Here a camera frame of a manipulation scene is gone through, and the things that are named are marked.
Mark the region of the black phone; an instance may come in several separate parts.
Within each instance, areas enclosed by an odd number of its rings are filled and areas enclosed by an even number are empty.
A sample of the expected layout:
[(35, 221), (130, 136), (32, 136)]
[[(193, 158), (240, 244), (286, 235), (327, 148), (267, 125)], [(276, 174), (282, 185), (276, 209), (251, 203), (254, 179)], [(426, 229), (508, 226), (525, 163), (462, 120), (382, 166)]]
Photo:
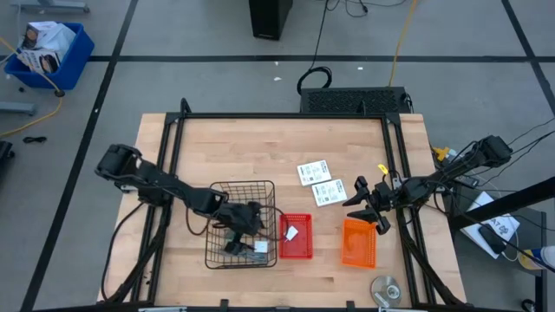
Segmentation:
[(506, 244), (490, 224), (482, 225), (478, 232), (494, 254), (499, 255), (506, 250)]

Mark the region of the white blue yellow bottle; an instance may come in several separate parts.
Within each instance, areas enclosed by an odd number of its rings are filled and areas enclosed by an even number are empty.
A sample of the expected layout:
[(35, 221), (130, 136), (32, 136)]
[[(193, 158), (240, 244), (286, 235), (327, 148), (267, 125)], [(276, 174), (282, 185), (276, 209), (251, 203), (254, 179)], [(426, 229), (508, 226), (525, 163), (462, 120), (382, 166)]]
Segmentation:
[(555, 271), (555, 245), (524, 250), (519, 254), (518, 261), (527, 270)]

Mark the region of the grey metal furniture foot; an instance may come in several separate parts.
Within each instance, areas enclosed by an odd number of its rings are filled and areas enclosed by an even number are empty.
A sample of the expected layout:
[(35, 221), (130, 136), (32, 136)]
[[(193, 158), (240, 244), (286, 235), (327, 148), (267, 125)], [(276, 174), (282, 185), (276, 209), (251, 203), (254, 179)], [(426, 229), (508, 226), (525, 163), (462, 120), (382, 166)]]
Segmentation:
[(88, 5), (74, 0), (10, 0), (10, 5), (22, 10), (66, 10), (89, 13)]
[(0, 113), (27, 114), (33, 116), (36, 113), (36, 105), (33, 103), (0, 101)]

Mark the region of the white paper sheet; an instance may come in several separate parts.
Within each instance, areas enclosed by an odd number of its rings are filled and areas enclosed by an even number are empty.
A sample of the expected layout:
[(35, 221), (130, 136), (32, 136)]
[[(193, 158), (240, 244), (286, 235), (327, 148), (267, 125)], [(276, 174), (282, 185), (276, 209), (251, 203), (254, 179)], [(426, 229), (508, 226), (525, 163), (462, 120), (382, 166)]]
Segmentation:
[[(468, 208), (469, 211), (480, 208), (482, 205), (493, 202), (493, 198), (486, 192), (481, 192), (472, 198), (472, 204)], [(495, 218), (481, 221), (480, 224), (489, 224), (495, 232), (507, 241), (515, 238), (515, 243), (519, 244), (518, 233), (516, 232), (520, 226), (520, 222), (510, 214), (504, 214)], [(504, 251), (494, 251), (490, 244), (480, 234), (480, 224), (472, 224), (461, 230), (469, 239), (476, 243), (482, 250), (489, 254), (493, 259), (497, 259)]]

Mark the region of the white product box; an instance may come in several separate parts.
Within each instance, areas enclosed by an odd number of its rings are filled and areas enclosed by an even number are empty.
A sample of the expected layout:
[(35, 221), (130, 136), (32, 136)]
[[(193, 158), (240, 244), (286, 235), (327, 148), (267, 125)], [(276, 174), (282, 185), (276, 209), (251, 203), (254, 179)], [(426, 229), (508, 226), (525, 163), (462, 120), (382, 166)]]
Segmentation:
[(331, 180), (330, 169), (325, 160), (319, 160), (297, 167), (302, 186), (319, 184)]
[(347, 194), (340, 179), (313, 185), (311, 189), (317, 206), (332, 205), (347, 200)]

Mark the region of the white plastic bag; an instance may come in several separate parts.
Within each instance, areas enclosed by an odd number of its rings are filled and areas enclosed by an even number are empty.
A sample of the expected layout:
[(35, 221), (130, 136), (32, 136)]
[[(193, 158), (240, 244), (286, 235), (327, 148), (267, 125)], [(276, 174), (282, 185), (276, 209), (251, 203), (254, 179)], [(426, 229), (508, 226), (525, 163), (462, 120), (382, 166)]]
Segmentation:
[(54, 52), (59, 62), (67, 54), (70, 45), (75, 39), (75, 32), (63, 23), (57, 23), (53, 28), (46, 30), (37, 41), (39, 49)]

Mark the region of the orange plastic slotted basket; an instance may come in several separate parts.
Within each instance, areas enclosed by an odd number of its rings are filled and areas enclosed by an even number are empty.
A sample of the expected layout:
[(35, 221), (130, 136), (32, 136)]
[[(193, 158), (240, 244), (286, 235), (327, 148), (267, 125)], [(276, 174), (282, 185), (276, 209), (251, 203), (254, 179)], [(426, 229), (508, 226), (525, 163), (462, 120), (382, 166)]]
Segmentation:
[(343, 220), (341, 264), (373, 270), (376, 267), (375, 224)]

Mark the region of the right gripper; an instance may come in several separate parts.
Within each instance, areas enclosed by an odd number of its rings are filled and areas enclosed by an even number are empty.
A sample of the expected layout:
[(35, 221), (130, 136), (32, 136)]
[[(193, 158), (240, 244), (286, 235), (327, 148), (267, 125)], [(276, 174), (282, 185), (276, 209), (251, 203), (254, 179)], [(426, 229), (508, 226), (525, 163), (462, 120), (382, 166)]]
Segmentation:
[[(368, 182), (363, 176), (358, 176), (355, 182), (356, 195), (343, 202), (343, 206), (359, 205), (369, 196)], [(376, 223), (376, 231), (379, 235), (387, 233), (390, 229), (390, 223), (386, 217), (380, 212), (390, 211), (395, 207), (396, 196), (394, 191), (386, 182), (380, 182), (375, 185), (371, 192), (370, 205), (372, 208), (352, 211), (347, 214), (350, 218), (359, 219), (369, 224)]]

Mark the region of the black diagonal beam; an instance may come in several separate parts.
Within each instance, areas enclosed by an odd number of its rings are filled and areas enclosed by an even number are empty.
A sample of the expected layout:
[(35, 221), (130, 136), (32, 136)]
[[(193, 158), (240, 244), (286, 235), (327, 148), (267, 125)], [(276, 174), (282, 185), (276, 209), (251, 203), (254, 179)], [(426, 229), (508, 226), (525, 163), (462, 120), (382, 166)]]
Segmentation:
[(529, 186), (518, 192), (495, 199), (486, 205), (478, 207), (470, 212), (461, 212), (451, 219), (450, 224), (456, 230), (465, 228), (471, 224), (477, 224), (506, 213), (515, 212), (529, 205), (555, 198), (555, 177)]

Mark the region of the black side table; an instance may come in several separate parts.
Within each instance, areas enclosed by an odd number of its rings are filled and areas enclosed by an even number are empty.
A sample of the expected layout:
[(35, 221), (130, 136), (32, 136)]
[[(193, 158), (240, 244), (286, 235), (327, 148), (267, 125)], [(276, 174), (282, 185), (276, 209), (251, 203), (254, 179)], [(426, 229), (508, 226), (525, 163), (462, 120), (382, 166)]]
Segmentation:
[[(467, 209), (478, 191), (459, 187), (454, 201)], [(547, 246), (546, 216), (542, 211), (523, 208), (515, 217), (522, 250)], [(547, 270), (527, 270), (518, 260), (510, 262), (503, 256), (493, 259), (461, 231), (452, 230), (454, 245), (461, 267), (463, 286), (470, 302), (479, 308), (547, 312)]]

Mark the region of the black speaker cabinet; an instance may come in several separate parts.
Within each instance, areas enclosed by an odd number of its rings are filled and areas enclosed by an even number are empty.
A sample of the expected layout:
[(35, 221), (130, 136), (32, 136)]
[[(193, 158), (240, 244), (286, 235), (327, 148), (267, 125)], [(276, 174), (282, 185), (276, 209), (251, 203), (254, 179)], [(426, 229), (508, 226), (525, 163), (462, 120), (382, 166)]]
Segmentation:
[(293, 0), (249, 0), (253, 36), (278, 41), (292, 4)]

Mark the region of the printed white carton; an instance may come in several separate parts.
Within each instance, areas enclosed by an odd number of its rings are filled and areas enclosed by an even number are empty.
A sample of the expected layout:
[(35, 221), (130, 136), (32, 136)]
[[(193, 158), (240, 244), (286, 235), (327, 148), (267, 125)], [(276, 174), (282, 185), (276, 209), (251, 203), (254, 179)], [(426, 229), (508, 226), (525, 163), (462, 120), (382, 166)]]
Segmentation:
[(53, 74), (60, 68), (58, 55), (53, 50), (24, 49), (20, 52), (20, 60), (30, 65), (32, 71), (43, 74)]

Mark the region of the red plastic slotted basket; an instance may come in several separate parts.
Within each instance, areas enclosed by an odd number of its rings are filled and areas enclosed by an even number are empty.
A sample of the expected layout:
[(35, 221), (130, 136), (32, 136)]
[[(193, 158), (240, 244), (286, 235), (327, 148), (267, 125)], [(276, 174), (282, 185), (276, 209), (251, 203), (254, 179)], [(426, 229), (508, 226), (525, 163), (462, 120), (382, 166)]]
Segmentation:
[[(304, 213), (288, 213), (280, 217), (280, 233), (284, 234), (279, 241), (279, 256), (283, 259), (312, 259), (312, 217)], [(287, 229), (293, 225), (298, 234), (292, 241), (285, 240)]]

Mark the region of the silver metal cylinder stand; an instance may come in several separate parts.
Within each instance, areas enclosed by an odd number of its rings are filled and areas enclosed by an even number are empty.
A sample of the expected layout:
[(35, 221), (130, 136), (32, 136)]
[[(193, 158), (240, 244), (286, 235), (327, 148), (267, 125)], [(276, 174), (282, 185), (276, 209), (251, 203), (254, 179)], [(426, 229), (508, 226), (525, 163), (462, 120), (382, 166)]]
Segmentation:
[(370, 285), (370, 294), (380, 308), (397, 308), (402, 300), (402, 291), (392, 276), (378, 276)]

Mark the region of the black aluminium table frame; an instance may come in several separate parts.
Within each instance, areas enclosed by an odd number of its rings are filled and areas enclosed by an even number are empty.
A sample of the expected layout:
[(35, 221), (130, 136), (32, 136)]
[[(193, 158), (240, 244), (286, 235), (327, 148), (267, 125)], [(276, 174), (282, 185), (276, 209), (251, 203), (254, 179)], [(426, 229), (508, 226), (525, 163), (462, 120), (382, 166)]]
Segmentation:
[[(313, 256), (280, 259), (270, 268), (211, 270), (204, 262), (205, 220), (185, 212), (175, 201), (162, 251), (140, 276), (139, 296), (162, 306), (214, 306), (227, 300), (232, 307), (341, 308), (353, 302), (370, 308), (372, 280), (389, 275), (401, 288), (402, 305), (438, 302), (421, 268), (407, 268), (396, 226), (376, 239), (372, 270), (341, 264), (343, 221), (348, 209), (339, 204), (318, 206), (310, 188), (302, 186), (297, 167), (325, 160), (349, 195), (356, 177), (370, 185), (381, 181), (381, 166), (408, 174), (428, 175), (434, 162), (424, 120), (403, 114), (396, 126), (378, 119), (306, 114), (191, 114), (182, 126), (167, 124), (164, 114), (144, 114), (136, 147), (148, 160), (159, 158), (163, 136), (168, 142), (165, 168), (190, 185), (218, 181), (270, 180), (277, 206), (288, 213), (312, 216)], [(180, 139), (173, 136), (181, 133)], [(407, 289), (415, 286), (416, 292)]]

